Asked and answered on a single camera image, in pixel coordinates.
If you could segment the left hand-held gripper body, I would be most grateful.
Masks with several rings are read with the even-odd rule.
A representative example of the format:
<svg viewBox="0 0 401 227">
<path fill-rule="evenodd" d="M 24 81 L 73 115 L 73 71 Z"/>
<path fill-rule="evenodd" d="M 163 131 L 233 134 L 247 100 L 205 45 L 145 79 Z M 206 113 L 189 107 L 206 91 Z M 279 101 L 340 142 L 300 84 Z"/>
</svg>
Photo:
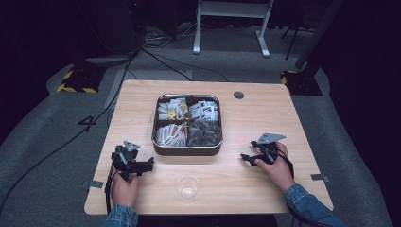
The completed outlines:
<svg viewBox="0 0 401 227">
<path fill-rule="evenodd" d="M 131 173 L 139 172 L 139 164 L 136 162 L 139 148 L 138 145 L 125 141 L 123 145 L 117 145 L 112 153 L 113 167 L 125 181 Z"/>
</svg>

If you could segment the pile of white sachets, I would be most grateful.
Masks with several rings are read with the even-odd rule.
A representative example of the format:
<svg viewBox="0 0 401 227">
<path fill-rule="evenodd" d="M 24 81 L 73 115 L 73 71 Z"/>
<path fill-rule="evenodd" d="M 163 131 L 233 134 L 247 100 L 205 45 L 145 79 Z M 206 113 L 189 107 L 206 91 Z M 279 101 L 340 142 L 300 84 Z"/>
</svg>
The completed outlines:
<svg viewBox="0 0 401 227">
<path fill-rule="evenodd" d="M 195 120 L 212 120 L 218 119 L 218 105 L 214 101 L 198 101 L 189 107 L 191 118 Z"/>
</svg>

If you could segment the person's right hand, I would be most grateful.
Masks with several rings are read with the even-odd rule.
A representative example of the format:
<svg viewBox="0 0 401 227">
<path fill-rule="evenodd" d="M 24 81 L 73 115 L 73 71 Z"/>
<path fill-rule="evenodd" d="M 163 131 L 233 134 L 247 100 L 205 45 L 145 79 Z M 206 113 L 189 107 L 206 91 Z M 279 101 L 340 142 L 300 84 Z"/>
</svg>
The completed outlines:
<svg viewBox="0 0 401 227">
<path fill-rule="evenodd" d="M 281 151 L 281 155 L 277 157 L 272 165 L 260 159 L 256 159 L 254 162 L 257 166 L 262 168 L 270 177 L 271 181 L 285 193 L 290 187 L 295 185 L 295 181 L 286 162 L 288 154 L 287 147 L 280 142 L 277 142 L 276 146 Z"/>
</svg>

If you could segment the dark slanted stand post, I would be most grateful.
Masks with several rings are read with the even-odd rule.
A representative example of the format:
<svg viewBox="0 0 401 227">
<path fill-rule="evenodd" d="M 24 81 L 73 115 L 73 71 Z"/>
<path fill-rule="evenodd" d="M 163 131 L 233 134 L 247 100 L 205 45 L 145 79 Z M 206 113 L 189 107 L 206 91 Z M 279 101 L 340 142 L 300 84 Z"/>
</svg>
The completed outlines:
<svg viewBox="0 0 401 227">
<path fill-rule="evenodd" d="M 302 69 L 305 64 L 311 61 L 313 53 L 317 51 L 318 44 L 320 40 L 323 38 L 324 32 L 329 28 L 330 24 L 336 17 L 343 2 L 344 0 L 332 0 L 328 6 L 315 7 L 315 10 L 320 11 L 319 13 L 320 19 L 319 22 L 317 23 L 317 27 L 314 31 L 314 34 L 311 37 L 310 42 L 307 44 L 304 52 L 300 55 L 300 57 L 295 63 L 295 67 L 297 69 Z"/>
</svg>

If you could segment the person's left hand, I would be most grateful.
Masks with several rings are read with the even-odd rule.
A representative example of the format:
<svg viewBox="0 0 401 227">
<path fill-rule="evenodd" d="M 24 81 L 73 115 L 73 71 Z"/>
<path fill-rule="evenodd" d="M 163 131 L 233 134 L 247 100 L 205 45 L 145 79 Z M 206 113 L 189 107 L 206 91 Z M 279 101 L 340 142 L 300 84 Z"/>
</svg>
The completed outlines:
<svg viewBox="0 0 401 227">
<path fill-rule="evenodd" d="M 111 198 L 114 205 L 124 205 L 133 208 L 139 193 L 139 179 L 131 176 L 126 181 L 120 174 L 113 177 Z"/>
</svg>

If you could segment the pile of yellow-tagged tea bags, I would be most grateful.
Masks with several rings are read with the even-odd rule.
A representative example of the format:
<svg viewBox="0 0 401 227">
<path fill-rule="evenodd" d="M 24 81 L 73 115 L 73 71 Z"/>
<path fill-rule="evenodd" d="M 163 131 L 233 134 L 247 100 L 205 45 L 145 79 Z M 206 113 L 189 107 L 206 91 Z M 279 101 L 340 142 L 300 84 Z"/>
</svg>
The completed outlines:
<svg viewBox="0 0 401 227">
<path fill-rule="evenodd" d="M 157 113 L 159 120 L 184 120 L 188 106 L 184 98 L 172 98 L 168 102 L 159 103 Z"/>
</svg>

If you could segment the pile of paper-wrapped sticks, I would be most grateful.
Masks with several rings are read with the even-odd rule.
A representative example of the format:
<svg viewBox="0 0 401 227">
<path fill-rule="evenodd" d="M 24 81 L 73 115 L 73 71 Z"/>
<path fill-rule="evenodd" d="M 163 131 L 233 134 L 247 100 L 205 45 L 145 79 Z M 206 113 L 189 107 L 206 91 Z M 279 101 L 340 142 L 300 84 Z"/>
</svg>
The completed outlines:
<svg viewBox="0 0 401 227">
<path fill-rule="evenodd" d="M 159 146 L 184 147 L 186 124 L 169 124 L 156 131 L 155 141 Z"/>
</svg>

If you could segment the black tripod legs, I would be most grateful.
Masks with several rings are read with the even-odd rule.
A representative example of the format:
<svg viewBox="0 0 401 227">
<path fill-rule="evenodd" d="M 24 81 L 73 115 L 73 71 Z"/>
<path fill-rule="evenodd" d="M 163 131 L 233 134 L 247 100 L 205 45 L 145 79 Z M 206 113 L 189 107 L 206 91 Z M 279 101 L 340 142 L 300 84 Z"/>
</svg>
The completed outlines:
<svg viewBox="0 0 401 227">
<path fill-rule="evenodd" d="M 286 31 L 284 32 L 284 34 L 281 36 L 281 40 L 284 40 L 286 38 L 286 36 L 288 35 L 288 33 L 291 30 L 293 31 L 292 38 L 290 39 L 288 51 L 287 51 L 287 54 L 285 56 L 285 60 L 288 60 L 288 58 L 289 58 L 289 55 L 290 55 L 291 50 L 292 50 L 292 47 L 294 46 L 295 41 L 297 39 L 298 33 L 299 32 L 314 33 L 316 29 L 317 28 L 315 26 L 300 26 L 300 27 L 297 27 L 297 28 L 288 27 L 286 29 Z"/>
</svg>

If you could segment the yellow-black striped stand base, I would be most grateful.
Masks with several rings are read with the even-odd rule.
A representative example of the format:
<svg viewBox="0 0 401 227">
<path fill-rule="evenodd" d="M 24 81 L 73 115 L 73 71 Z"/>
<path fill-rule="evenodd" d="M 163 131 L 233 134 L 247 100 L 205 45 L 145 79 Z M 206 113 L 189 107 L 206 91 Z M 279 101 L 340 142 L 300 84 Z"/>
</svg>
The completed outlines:
<svg viewBox="0 0 401 227">
<path fill-rule="evenodd" d="M 71 67 L 65 74 L 57 91 L 89 94 L 97 93 L 105 72 L 106 69 L 101 67 L 89 67 L 86 69 Z"/>
<path fill-rule="evenodd" d="M 300 71 L 283 71 L 280 74 L 280 80 L 292 96 L 321 96 L 323 94 L 318 82 Z"/>
</svg>

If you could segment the clear plastic cup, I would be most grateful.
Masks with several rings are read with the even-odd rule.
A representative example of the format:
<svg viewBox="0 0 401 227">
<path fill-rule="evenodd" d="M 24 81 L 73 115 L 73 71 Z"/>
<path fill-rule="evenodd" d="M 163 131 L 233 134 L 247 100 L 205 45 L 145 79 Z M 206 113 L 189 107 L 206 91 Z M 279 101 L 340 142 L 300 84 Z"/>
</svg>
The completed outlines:
<svg viewBox="0 0 401 227">
<path fill-rule="evenodd" d="M 182 175 L 177 181 L 177 193 L 182 202 L 190 203 L 195 200 L 200 190 L 199 179 L 191 174 Z"/>
</svg>

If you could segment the pile of dark clear packets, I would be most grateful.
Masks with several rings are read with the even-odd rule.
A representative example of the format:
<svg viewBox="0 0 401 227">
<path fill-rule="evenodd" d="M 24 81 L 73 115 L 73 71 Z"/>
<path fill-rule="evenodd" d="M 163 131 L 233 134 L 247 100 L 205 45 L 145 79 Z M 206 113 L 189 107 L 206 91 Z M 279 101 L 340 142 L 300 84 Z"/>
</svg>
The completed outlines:
<svg viewBox="0 0 401 227">
<path fill-rule="evenodd" d="M 188 127 L 189 147 L 212 147 L 220 141 L 221 127 L 217 121 L 195 121 Z"/>
</svg>

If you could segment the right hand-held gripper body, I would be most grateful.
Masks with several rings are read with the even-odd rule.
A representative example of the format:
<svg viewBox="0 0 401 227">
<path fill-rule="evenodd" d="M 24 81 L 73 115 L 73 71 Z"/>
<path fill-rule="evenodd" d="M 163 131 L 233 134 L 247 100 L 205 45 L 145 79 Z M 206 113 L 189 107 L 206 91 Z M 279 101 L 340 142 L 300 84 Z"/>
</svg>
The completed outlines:
<svg viewBox="0 0 401 227">
<path fill-rule="evenodd" d="M 263 133 L 257 141 L 251 141 L 251 145 L 253 148 L 259 149 L 259 155 L 262 155 L 260 160 L 267 164 L 273 164 L 278 157 L 286 158 L 284 152 L 276 144 L 277 141 L 284 138 L 286 136 L 282 134 Z"/>
</svg>

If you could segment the white desk frame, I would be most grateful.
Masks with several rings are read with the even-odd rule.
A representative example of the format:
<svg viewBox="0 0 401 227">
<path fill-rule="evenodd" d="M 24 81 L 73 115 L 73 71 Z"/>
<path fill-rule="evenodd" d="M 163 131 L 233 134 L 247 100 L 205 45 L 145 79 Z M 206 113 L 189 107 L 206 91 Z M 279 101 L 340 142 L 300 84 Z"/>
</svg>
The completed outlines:
<svg viewBox="0 0 401 227">
<path fill-rule="evenodd" d="M 196 33 L 192 52 L 195 55 L 201 52 L 201 19 L 203 16 L 254 18 L 263 20 L 261 28 L 255 31 L 255 36 L 259 43 L 262 56 L 268 58 L 270 52 L 265 41 L 265 32 L 273 2 L 274 0 L 268 0 L 267 3 L 236 3 L 198 0 Z"/>
</svg>

